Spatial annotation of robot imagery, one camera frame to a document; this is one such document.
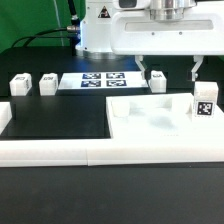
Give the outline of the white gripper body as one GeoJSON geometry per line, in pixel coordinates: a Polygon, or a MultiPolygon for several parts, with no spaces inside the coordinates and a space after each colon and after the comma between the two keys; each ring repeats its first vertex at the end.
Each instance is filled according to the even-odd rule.
{"type": "Polygon", "coordinates": [[[224,55],[224,1],[115,1],[110,43],[121,55],[224,55]]]}

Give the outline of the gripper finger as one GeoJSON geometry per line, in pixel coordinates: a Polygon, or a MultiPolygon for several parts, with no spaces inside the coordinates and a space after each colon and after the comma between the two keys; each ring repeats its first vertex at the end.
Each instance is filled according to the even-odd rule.
{"type": "Polygon", "coordinates": [[[203,63],[204,57],[201,55],[195,55],[193,57],[194,66],[191,69],[191,80],[195,81],[198,77],[198,70],[203,63]]]}
{"type": "Polygon", "coordinates": [[[142,78],[145,78],[145,71],[147,69],[147,65],[144,62],[144,57],[142,55],[136,55],[135,62],[141,71],[142,78]]]}

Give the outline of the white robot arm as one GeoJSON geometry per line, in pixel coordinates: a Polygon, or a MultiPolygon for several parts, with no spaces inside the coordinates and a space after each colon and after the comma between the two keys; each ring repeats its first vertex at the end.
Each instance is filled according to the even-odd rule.
{"type": "Polygon", "coordinates": [[[85,0],[81,55],[133,55],[146,71],[146,55],[191,56],[191,78],[203,58],[224,55],[224,0],[85,0]]]}

